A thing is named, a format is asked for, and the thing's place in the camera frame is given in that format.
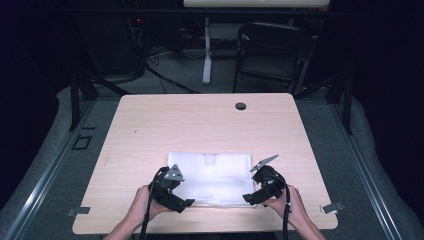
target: wooden table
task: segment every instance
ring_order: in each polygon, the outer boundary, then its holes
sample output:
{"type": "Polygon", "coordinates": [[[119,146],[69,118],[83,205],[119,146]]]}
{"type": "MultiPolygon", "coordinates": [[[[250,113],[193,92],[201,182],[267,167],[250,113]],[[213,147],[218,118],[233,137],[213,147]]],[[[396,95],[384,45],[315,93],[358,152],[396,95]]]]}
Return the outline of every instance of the wooden table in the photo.
{"type": "MultiPolygon", "coordinates": [[[[279,154],[270,163],[296,186],[306,210],[320,229],[337,226],[320,205],[330,199],[297,107],[289,94],[127,95],[122,97],[101,150],[82,207],[77,234],[108,233],[126,214],[136,192],[166,166],[171,151],[250,153],[252,165],[279,154]],[[236,103],[245,103],[237,110],[236,103]]],[[[163,213],[148,233],[278,231],[281,218],[256,208],[186,208],[163,213]]]]}

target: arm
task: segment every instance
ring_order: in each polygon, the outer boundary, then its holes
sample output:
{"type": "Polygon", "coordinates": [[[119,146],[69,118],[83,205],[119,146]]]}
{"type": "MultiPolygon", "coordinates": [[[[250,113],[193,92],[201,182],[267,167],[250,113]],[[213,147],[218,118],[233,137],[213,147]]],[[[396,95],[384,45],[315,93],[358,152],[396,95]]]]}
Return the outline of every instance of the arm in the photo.
{"type": "MultiPolygon", "coordinates": [[[[141,226],[146,213],[147,203],[149,201],[149,189],[147,185],[137,190],[134,201],[128,210],[124,219],[106,236],[105,240],[126,240],[141,226]]],[[[152,220],[156,215],[162,212],[169,212],[166,207],[158,204],[155,200],[150,206],[150,218],[152,220]]]]}
{"type": "MultiPolygon", "coordinates": [[[[311,221],[306,212],[305,205],[299,194],[299,190],[289,185],[290,190],[290,214],[289,223],[292,225],[304,240],[312,239],[325,239],[317,226],[311,221]]],[[[268,199],[263,202],[265,206],[270,206],[274,209],[280,217],[284,215],[284,208],[286,206],[286,194],[283,192],[278,199],[268,199]]]]}

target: black chair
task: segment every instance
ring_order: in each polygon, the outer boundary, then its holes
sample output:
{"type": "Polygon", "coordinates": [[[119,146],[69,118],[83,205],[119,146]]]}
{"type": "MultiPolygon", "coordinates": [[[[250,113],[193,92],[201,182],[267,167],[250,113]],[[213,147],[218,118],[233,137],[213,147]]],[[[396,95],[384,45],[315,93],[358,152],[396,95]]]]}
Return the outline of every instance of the black chair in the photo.
{"type": "Polygon", "coordinates": [[[233,83],[236,92],[240,74],[281,82],[293,94],[305,59],[312,48],[305,30],[281,24],[253,22],[238,30],[237,64],[233,83]]]}

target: black hole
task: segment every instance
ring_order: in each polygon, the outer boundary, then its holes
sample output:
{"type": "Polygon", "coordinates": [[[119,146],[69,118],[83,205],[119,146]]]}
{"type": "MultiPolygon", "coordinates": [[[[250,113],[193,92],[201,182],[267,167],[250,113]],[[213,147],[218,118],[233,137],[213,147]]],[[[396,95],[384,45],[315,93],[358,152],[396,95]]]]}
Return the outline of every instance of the black hole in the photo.
{"type": "Polygon", "coordinates": [[[243,111],[244,109],[246,109],[246,104],[242,102],[236,103],[236,108],[240,111],[243,111]]]}

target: white stand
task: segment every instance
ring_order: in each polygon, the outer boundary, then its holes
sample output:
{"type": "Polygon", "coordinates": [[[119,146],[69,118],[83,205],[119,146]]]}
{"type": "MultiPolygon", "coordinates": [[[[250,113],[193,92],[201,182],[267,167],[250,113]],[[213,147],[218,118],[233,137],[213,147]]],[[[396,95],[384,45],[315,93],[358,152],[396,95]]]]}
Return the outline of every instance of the white stand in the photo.
{"type": "Polygon", "coordinates": [[[203,68],[203,84],[211,84],[211,40],[209,35],[209,18],[205,18],[205,66],[203,68]]]}

